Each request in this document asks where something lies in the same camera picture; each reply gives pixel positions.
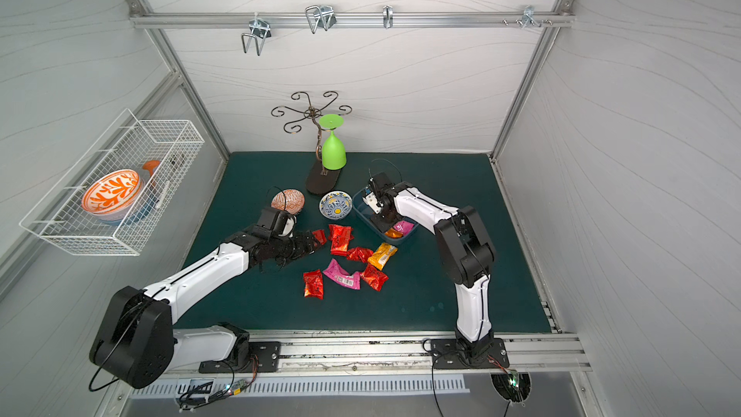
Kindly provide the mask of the small red tea bag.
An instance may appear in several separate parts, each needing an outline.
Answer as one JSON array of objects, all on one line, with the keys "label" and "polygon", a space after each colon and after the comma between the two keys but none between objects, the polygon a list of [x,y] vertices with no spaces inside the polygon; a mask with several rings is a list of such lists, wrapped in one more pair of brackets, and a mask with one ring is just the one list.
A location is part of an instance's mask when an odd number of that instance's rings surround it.
[{"label": "small red tea bag", "polygon": [[323,230],[312,231],[312,235],[319,246],[324,246],[327,243],[326,235]]}]

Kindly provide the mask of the pink tea bag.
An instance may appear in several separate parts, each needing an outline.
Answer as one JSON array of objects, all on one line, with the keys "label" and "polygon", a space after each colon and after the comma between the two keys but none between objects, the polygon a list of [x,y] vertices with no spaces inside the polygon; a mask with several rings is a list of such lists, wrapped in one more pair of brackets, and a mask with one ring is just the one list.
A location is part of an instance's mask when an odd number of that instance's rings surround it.
[{"label": "pink tea bag", "polygon": [[347,272],[336,259],[330,261],[330,264],[322,274],[343,288],[354,291],[359,291],[361,288],[361,273],[358,271],[353,273]]},{"label": "pink tea bag", "polygon": [[398,222],[398,223],[396,223],[394,225],[393,230],[396,233],[398,233],[398,234],[402,235],[403,237],[405,237],[408,234],[410,234],[414,230],[414,228],[415,228],[415,224],[414,223],[411,223],[411,222],[406,221],[406,220],[401,220],[400,222]]}]

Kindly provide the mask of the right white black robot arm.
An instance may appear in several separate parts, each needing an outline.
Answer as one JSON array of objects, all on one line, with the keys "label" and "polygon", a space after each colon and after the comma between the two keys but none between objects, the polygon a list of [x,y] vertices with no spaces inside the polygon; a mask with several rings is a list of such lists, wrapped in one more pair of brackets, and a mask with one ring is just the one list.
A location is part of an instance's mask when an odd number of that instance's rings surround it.
[{"label": "right white black robot arm", "polygon": [[457,345],[470,359],[484,354],[493,343],[488,289],[497,253],[480,214],[472,207],[444,205],[384,173],[370,177],[369,189],[376,227],[407,220],[434,234],[442,268],[455,284]]}]

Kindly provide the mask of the metal hook right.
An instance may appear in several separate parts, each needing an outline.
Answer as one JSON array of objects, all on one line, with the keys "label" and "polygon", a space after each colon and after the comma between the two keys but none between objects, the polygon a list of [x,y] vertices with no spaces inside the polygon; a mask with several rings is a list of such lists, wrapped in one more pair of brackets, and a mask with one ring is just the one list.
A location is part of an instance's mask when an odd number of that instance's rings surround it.
[{"label": "metal hook right", "polygon": [[549,27],[552,24],[551,19],[539,19],[536,16],[535,9],[532,6],[526,7],[521,17],[519,19],[515,20],[502,20],[503,25],[505,27],[512,27],[517,26],[520,29],[528,29],[528,28],[543,28],[543,27]]}]

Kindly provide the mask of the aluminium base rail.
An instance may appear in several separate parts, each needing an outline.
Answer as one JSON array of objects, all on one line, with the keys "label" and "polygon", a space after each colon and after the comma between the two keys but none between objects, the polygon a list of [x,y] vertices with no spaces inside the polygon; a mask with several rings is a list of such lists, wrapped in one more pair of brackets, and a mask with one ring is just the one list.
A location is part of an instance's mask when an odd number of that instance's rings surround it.
[{"label": "aluminium base rail", "polygon": [[[250,344],[278,342],[272,360],[275,376],[426,374],[432,351],[446,356],[436,365],[444,373],[467,373],[457,364],[452,332],[383,330],[253,330]],[[495,358],[518,372],[590,372],[592,365],[575,334],[496,333],[488,352],[478,361],[483,373],[500,370]]]}]

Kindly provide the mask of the orange tea bag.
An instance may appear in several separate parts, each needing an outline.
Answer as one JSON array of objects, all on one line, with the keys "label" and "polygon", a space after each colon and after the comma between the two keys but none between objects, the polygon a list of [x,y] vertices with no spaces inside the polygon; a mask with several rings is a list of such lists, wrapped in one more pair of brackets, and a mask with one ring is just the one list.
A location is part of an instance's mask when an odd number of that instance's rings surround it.
[{"label": "orange tea bag", "polygon": [[395,228],[389,229],[384,233],[384,235],[386,235],[386,237],[389,237],[389,239],[403,239],[404,237],[406,237],[405,233]]}]

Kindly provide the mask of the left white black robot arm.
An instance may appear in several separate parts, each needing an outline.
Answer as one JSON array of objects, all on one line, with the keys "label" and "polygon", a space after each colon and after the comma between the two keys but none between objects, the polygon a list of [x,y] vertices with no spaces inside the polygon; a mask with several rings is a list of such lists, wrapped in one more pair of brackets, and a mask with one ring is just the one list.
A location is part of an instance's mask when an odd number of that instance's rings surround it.
[{"label": "left white black robot arm", "polygon": [[299,232],[285,210],[264,208],[257,223],[236,232],[198,262],[148,285],[113,295],[89,353],[99,372],[135,389],[189,365],[250,367],[250,335],[231,324],[177,329],[179,319],[203,298],[265,261],[285,266],[315,253],[322,241]]}]

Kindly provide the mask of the green plastic goblet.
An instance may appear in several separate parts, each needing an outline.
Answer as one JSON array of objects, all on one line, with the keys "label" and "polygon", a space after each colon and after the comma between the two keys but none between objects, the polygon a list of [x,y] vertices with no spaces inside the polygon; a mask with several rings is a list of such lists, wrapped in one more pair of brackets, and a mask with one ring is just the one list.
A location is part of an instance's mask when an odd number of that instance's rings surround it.
[{"label": "green plastic goblet", "polygon": [[345,145],[337,137],[335,130],[343,126],[343,118],[337,114],[328,114],[320,118],[320,127],[329,132],[321,146],[321,162],[326,170],[339,171],[347,164]]}]

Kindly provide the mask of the blue plastic storage box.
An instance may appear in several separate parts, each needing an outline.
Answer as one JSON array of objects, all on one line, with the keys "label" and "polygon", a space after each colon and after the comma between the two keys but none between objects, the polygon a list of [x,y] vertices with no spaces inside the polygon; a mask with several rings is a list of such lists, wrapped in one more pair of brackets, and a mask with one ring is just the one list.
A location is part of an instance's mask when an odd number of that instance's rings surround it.
[{"label": "blue plastic storage box", "polygon": [[411,218],[387,222],[366,203],[370,194],[371,190],[365,187],[352,196],[352,206],[357,216],[385,242],[396,245],[407,241],[419,228],[419,224]]}]

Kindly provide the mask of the orange white bowl in basket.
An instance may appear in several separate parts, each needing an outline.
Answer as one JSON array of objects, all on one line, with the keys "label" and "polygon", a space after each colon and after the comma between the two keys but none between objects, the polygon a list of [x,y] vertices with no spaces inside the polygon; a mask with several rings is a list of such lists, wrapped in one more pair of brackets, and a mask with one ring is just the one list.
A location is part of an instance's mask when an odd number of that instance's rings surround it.
[{"label": "orange white bowl in basket", "polygon": [[135,170],[111,172],[86,190],[81,207],[101,221],[120,221],[134,205],[143,185],[143,179]]}]

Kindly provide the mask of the red tea bag front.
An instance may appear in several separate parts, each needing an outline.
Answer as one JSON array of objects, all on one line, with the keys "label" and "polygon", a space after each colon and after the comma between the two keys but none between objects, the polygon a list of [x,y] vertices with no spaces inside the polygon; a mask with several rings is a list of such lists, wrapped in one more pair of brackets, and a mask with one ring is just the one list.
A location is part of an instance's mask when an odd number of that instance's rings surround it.
[{"label": "red tea bag front", "polygon": [[305,284],[304,297],[324,298],[323,273],[321,270],[305,272],[303,274],[303,281]]}]

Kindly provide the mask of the orange spoon in basket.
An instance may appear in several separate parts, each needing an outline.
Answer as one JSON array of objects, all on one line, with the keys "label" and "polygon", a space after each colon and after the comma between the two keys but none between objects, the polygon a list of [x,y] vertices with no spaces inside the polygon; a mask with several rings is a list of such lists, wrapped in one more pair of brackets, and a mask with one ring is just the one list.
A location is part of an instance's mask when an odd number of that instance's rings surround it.
[{"label": "orange spoon in basket", "polygon": [[157,182],[154,178],[154,175],[156,174],[161,162],[159,160],[153,159],[145,162],[142,166],[142,168],[148,173],[148,184],[151,186],[151,188],[156,188]]}]

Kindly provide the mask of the dark cup stand with rod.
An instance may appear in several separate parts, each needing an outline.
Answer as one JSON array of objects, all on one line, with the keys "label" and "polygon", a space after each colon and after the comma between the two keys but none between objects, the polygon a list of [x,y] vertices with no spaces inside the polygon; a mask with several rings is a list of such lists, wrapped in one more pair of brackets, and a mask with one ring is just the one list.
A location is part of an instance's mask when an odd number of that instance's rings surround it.
[{"label": "dark cup stand with rod", "polygon": [[340,104],[335,107],[335,110],[331,109],[339,98],[337,91],[326,91],[321,95],[321,98],[324,100],[324,103],[322,106],[319,106],[312,102],[308,92],[297,91],[291,94],[291,100],[293,102],[304,100],[307,104],[306,108],[297,109],[287,105],[278,105],[270,110],[272,117],[286,119],[283,124],[283,131],[287,134],[298,134],[301,132],[304,122],[311,123],[316,128],[315,162],[305,183],[306,190],[316,196],[332,191],[337,185],[343,171],[343,169],[339,171],[326,170],[322,166],[321,146],[329,136],[329,132],[324,131],[320,127],[320,118],[328,114],[337,114],[343,118],[343,123],[345,123],[345,116],[353,111],[353,108],[348,104]]}]

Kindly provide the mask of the metal double hook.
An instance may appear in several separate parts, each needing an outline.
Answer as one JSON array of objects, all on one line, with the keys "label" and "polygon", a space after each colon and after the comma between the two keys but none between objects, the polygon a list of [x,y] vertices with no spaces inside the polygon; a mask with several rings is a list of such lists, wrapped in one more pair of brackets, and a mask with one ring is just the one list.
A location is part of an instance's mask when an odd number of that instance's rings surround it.
[{"label": "metal double hook", "polygon": [[240,36],[243,52],[247,53],[250,48],[253,48],[255,53],[261,56],[264,45],[271,36],[272,30],[270,23],[255,15],[254,19],[248,23],[248,30]]}]

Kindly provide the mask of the large red tea bag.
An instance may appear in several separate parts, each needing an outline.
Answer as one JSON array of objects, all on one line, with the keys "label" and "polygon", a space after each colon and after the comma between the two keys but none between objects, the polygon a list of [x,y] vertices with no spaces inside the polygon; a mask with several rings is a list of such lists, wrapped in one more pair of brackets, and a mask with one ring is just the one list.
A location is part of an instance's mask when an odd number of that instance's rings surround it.
[{"label": "large red tea bag", "polygon": [[349,254],[349,245],[352,241],[352,228],[337,224],[329,225],[330,231],[330,252],[335,256],[345,257]]}]

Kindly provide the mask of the yellow tea bag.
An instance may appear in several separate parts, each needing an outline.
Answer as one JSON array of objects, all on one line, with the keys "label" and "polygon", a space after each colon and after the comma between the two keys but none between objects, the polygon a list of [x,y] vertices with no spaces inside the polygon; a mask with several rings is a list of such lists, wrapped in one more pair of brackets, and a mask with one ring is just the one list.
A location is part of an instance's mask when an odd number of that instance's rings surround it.
[{"label": "yellow tea bag", "polygon": [[384,266],[389,262],[389,260],[398,252],[397,247],[391,245],[390,243],[382,243],[374,253],[372,253],[372,256],[368,258],[368,264],[371,266],[374,266],[377,270],[383,270]]}]

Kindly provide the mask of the aluminium top rail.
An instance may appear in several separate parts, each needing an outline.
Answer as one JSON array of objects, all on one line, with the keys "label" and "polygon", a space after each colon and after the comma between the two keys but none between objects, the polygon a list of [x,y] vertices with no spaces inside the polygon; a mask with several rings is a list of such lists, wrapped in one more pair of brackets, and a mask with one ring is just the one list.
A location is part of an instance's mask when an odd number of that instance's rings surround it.
[{"label": "aluminium top rail", "polygon": [[[515,20],[523,11],[515,12],[400,12],[394,9],[392,29],[477,29],[477,28],[519,28],[505,27],[502,20]],[[384,29],[382,11],[336,12],[337,29]],[[273,31],[285,29],[309,29],[308,21],[301,13],[152,13],[142,17],[131,17],[133,26],[139,29],[242,29],[258,15],[268,21]],[[550,12],[536,12],[539,19],[551,19],[549,27],[571,27],[575,15]]]}]

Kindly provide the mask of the blue patterned small bowl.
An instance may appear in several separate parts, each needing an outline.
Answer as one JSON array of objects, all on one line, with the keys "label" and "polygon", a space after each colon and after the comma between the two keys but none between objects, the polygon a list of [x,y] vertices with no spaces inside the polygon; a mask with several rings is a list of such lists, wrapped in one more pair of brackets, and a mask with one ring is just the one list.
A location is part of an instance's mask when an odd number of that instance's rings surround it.
[{"label": "blue patterned small bowl", "polygon": [[352,198],[346,192],[331,191],[322,197],[318,209],[321,215],[329,220],[342,220],[352,212]]}]

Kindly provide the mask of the orange patterned ceramic bowl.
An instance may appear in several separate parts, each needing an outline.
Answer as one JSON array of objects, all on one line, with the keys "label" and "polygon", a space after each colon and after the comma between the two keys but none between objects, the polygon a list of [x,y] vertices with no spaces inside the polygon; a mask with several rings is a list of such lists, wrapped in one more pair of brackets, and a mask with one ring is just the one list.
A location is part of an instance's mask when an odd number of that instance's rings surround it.
[{"label": "orange patterned ceramic bowl", "polygon": [[270,206],[276,210],[285,210],[291,215],[300,214],[306,204],[305,195],[298,189],[283,189],[271,200]]}]

